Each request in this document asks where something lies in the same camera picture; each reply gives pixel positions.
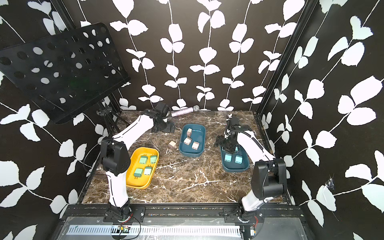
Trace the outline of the green plug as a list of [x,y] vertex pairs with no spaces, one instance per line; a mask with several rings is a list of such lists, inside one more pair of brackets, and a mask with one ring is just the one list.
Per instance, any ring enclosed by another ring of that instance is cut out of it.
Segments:
[[140,159],[139,159],[139,163],[142,164],[142,165],[146,165],[147,161],[148,161],[148,157],[144,156],[144,155],[141,156]]
[[152,167],[145,167],[144,169],[144,175],[150,176],[152,174],[153,168]]
[[150,164],[156,164],[157,160],[158,160],[158,156],[157,155],[152,155],[150,157]]
[[134,177],[135,177],[135,178],[141,178],[142,175],[143,175],[143,172],[144,172],[144,169],[142,169],[142,168],[137,168],[137,169],[135,169],[135,171],[134,171]]

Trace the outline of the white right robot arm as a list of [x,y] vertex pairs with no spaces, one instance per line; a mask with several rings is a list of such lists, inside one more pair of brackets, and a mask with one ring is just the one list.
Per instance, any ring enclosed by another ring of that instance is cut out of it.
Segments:
[[241,125],[239,118],[227,115],[224,134],[217,136],[215,146],[221,150],[227,172],[231,169],[240,172],[242,165],[254,164],[251,190],[241,199],[243,211],[256,211],[287,192],[285,161],[267,151],[256,133],[248,125]]

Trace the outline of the blue plug top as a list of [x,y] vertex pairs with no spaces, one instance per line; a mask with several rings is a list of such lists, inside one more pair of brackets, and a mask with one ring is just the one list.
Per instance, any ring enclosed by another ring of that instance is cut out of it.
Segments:
[[232,161],[232,155],[231,154],[225,154],[224,161],[230,163]]

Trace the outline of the yellow storage box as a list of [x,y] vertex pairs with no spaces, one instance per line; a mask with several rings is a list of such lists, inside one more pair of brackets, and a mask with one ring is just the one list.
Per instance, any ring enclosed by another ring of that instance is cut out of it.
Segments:
[[[148,161],[146,165],[142,165],[139,163],[139,159],[143,155],[148,157]],[[156,164],[150,164],[150,157],[152,155],[158,156],[158,160]],[[140,189],[140,190],[146,189],[151,184],[158,162],[159,162],[158,150],[152,149],[152,148],[146,148],[146,147],[137,148],[131,156],[131,165],[127,170],[127,176],[126,176],[126,186],[129,188]],[[152,174],[150,176],[145,176],[143,173],[141,178],[135,178],[134,177],[135,169],[137,168],[145,169],[145,167],[152,167],[153,168]]]

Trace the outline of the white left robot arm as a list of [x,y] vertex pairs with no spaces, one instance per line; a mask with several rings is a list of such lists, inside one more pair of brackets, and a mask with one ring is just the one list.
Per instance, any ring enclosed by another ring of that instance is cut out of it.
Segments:
[[149,130],[154,130],[155,133],[173,131],[173,123],[165,121],[170,112],[171,108],[168,105],[158,103],[154,109],[142,111],[138,118],[120,133],[111,138],[103,139],[100,158],[109,181],[109,202],[118,210],[122,209],[129,201],[126,190],[126,175],[131,164],[131,157],[128,150],[137,139]]

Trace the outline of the blue plug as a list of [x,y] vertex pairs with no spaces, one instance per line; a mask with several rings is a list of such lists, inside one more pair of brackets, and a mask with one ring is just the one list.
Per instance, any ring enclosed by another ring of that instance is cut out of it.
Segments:
[[238,155],[236,155],[236,157],[235,157],[235,163],[241,165],[241,164],[243,163],[243,157],[242,157],[242,156],[238,156]]
[[232,155],[231,154],[225,154],[224,161],[230,163],[232,161]]

